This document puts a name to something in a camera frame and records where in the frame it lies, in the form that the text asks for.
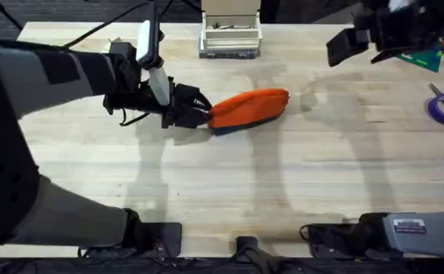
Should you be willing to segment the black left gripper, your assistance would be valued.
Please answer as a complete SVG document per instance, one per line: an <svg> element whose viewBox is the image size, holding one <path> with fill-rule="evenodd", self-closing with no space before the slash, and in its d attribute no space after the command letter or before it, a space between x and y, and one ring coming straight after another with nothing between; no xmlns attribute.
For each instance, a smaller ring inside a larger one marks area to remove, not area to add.
<svg viewBox="0 0 444 274"><path fill-rule="evenodd" d="M147 72L149 78L142 80L143 66L134 58L111 56L116 89L104 95L103 106L108 113L115 110L137 110L143 114L134 119L137 122L152 113L161 115L161 126L196 129L209 120L209 115L201 110L212 108L210 101L199 88L178 84L175 86L176 98L190 107L201 110L175 112L173 98L173 78L164 71L164 60L158 58Z"/></svg>

